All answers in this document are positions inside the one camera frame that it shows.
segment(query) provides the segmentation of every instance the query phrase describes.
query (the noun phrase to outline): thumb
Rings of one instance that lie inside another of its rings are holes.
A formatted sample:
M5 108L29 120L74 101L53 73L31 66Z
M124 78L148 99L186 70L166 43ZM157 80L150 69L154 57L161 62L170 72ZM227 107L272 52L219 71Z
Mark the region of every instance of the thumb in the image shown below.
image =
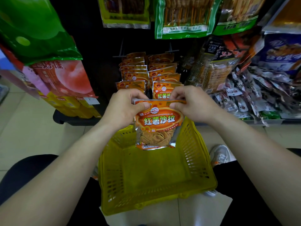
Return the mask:
M134 105L134 111L137 114L137 113L139 113L139 112L141 112L143 110L149 109L150 106L151 105L148 102L140 102L140 103Z
M184 113L184 110L185 110L185 105L180 103L180 102L173 102L173 103L170 103L169 107L171 109L175 109L175 110L178 110L182 113Z

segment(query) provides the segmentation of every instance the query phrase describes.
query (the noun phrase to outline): yellow shopping basket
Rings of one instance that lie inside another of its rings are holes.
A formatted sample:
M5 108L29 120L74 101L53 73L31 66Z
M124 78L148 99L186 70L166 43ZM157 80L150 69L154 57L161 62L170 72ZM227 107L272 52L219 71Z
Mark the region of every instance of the yellow shopping basket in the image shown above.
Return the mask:
M217 181L206 145L185 118L176 148L142 151L130 125L108 142L99 159L101 209L105 215L213 190Z

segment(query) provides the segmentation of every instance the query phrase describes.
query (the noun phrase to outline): leg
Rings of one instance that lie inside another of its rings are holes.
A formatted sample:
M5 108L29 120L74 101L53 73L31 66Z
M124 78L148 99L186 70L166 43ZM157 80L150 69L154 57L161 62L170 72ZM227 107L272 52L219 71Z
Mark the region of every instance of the leg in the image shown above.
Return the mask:
M233 199L221 225L281 225L237 161L217 165L213 171L216 190Z
M30 156L13 165L0 182L0 205L44 170L57 157L55 155ZM90 178L68 225L75 225L81 222L107 225L99 209L100 204L100 186L96 180Z

